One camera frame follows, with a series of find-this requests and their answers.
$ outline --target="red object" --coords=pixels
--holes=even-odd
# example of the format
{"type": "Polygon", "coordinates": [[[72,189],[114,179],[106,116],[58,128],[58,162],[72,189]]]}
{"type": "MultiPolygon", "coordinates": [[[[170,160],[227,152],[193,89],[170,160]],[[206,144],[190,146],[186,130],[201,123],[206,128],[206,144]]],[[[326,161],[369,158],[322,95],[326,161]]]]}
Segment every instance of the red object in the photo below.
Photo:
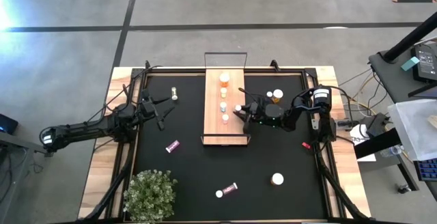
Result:
{"type": "Polygon", "coordinates": [[[303,145],[305,148],[307,148],[308,150],[311,149],[311,146],[310,146],[309,144],[305,143],[305,142],[302,143],[302,145],[303,145]]]}

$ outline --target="purple wrapper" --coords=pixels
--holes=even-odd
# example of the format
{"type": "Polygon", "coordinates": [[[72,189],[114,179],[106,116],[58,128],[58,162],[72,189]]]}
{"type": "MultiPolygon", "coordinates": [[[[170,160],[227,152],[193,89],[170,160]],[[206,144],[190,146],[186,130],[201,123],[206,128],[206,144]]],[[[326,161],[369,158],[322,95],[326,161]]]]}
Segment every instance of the purple wrapper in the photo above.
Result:
{"type": "Polygon", "coordinates": [[[174,141],[171,145],[167,146],[165,149],[166,151],[168,151],[169,153],[174,150],[178,145],[179,145],[179,141],[174,141]]]}
{"type": "Polygon", "coordinates": [[[224,195],[226,195],[226,194],[228,194],[234,190],[237,190],[237,189],[238,189],[237,184],[235,184],[235,182],[234,182],[232,185],[228,186],[227,188],[224,188],[222,190],[222,192],[224,195]]]}

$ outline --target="blue sticky note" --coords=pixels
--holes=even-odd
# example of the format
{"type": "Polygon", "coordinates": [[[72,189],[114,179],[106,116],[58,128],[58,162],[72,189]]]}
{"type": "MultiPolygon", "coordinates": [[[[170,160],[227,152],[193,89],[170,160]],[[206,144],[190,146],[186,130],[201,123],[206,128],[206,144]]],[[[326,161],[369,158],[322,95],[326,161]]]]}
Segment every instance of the blue sticky note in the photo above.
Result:
{"type": "Polygon", "coordinates": [[[410,60],[402,64],[401,68],[402,70],[407,71],[415,66],[417,63],[419,63],[419,59],[417,57],[412,57],[410,60]]]}

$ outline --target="white container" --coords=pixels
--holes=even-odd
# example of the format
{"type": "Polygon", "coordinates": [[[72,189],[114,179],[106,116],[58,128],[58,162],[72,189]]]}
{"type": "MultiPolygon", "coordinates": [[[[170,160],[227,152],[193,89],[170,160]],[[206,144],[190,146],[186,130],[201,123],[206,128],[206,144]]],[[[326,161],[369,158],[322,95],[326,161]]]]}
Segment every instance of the white container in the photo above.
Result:
{"type": "Polygon", "coordinates": [[[284,96],[284,93],[280,89],[276,89],[273,91],[273,102],[277,104],[281,98],[284,96]]]}
{"type": "Polygon", "coordinates": [[[274,173],[272,178],[270,179],[270,182],[274,186],[278,186],[282,183],[284,183],[284,177],[280,173],[274,173]]]}
{"type": "Polygon", "coordinates": [[[218,197],[218,198],[223,197],[223,191],[218,190],[218,191],[216,192],[216,197],[218,197]]]}
{"type": "Polygon", "coordinates": [[[226,102],[220,103],[220,110],[221,110],[221,112],[226,112],[226,102]]]}
{"type": "Polygon", "coordinates": [[[222,87],[227,87],[229,85],[229,73],[225,72],[220,75],[220,85],[222,87]]]}
{"type": "Polygon", "coordinates": [[[223,120],[223,124],[227,124],[227,121],[229,120],[229,116],[227,114],[224,114],[221,119],[223,120]]]}
{"type": "Polygon", "coordinates": [[[221,93],[221,97],[222,97],[222,98],[226,98],[226,93],[227,93],[227,89],[226,89],[226,87],[222,87],[222,88],[220,89],[220,93],[221,93]]]}

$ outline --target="small bottle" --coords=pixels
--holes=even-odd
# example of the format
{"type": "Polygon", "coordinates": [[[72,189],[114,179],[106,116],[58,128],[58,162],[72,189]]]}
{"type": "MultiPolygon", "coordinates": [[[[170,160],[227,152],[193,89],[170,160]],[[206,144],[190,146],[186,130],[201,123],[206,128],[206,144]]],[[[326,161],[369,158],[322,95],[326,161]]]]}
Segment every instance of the small bottle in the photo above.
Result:
{"type": "Polygon", "coordinates": [[[227,85],[229,84],[229,79],[230,79],[229,73],[227,73],[227,72],[222,73],[220,75],[220,85],[222,87],[227,87],[227,85]]]}
{"type": "Polygon", "coordinates": [[[226,112],[226,102],[220,103],[220,110],[221,110],[221,112],[226,112]]]}
{"type": "Polygon", "coordinates": [[[275,173],[270,179],[270,183],[274,186],[278,186],[284,183],[284,177],[280,173],[275,173]]]}
{"type": "Polygon", "coordinates": [[[221,119],[223,120],[223,124],[227,124],[227,121],[229,120],[229,115],[224,114],[221,119]]]}
{"type": "Polygon", "coordinates": [[[178,94],[176,93],[176,87],[172,87],[171,88],[171,99],[172,100],[177,100],[178,99],[178,94]]]}
{"type": "Polygon", "coordinates": [[[280,89],[276,89],[273,91],[273,102],[275,104],[279,103],[284,93],[280,89]]]}
{"type": "Polygon", "coordinates": [[[401,153],[402,153],[402,149],[401,149],[400,145],[395,145],[395,146],[392,146],[390,148],[383,149],[382,151],[380,151],[380,154],[382,157],[395,156],[395,155],[398,155],[401,153]]]}
{"type": "Polygon", "coordinates": [[[226,87],[222,87],[222,88],[220,89],[220,93],[221,93],[221,97],[222,97],[222,98],[226,98],[226,93],[227,93],[227,89],[226,89],[226,87]]]}

